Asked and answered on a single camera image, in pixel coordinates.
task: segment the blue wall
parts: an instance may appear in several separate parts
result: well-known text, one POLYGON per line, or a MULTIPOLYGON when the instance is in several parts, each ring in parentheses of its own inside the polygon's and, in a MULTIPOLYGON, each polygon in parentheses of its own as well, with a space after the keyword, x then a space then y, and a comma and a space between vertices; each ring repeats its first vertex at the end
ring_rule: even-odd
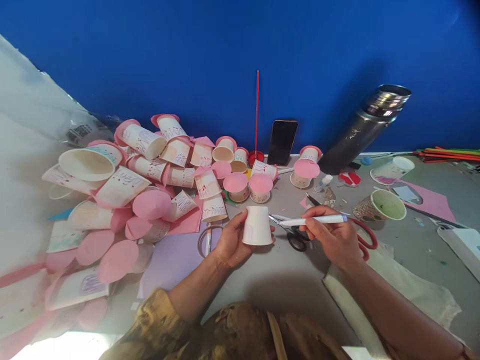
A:
POLYGON ((480 12, 462 0, 2 1, 0 34, 94 113, 180 116, 192 136, 255 141, 300 122, 326 150, 381 83, 410 88, 370 151, 480 148, 480 12))

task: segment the thermos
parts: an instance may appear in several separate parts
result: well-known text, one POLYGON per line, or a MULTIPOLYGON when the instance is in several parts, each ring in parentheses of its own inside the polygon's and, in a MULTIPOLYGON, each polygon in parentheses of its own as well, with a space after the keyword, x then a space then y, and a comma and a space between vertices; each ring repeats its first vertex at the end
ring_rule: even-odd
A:
POLYGON ((399 85, 380 85, 351 117, 351 126, 318 165, 329 175, 338 175, 395 121, 412 92, 399 85))

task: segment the hand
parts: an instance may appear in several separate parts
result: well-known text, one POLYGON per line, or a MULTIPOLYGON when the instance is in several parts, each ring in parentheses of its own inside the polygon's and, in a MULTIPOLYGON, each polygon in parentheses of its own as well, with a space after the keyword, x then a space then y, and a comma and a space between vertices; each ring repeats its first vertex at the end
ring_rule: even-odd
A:
MULTIPOLYGON (((241 264, 255 250, 255 245, 247 245, 242 242, 247 215, 248 210, 244 208, 229 221, 221 232, 218 244, 211 252, 213 256, 229 268, 235 268, 241 264)), ((270 231, 275 231, 275 228, 270 226, 270 231)))
POLYGON ((324 205, 309 208, 301 217, 306 219, 301 231, 310 240, 318 239, 328 259, 342 270, 362 264, 364 260, 357 242, 357 231, 352 221, 322 224, 312 217, 338 215, 339 212, 324 205))

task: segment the black-handled scissors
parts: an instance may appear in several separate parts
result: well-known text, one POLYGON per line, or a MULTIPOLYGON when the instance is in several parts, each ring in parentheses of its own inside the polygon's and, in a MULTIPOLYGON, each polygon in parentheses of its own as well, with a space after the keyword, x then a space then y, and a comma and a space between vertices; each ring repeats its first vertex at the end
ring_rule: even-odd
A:
POLYGON ((307 242, 309 242, 310 239, 305 232, 299 230, 300 226, 292 226, 290 228, 280 225, 281 221, 290 220, 290 218, 285 216, 280 216, 280 218, 276 218, 276 216, 279 215, 268 215, 268 217, 272 219, 275 224, 279 225, 283 230, 286 231, 286 238, 288 239, 291 247, 301 253, 307 251, 307 242))

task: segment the small bottle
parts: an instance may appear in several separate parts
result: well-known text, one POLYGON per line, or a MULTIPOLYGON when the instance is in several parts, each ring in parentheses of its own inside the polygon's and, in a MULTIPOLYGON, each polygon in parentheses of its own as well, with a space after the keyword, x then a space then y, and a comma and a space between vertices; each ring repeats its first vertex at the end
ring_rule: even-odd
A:
POLYGON ((334 177, 332 175, 325 175, 320 183, 313 188, 313 191, 316 193, 321 192, 328 184, 330 184, 333 178, 334 177))

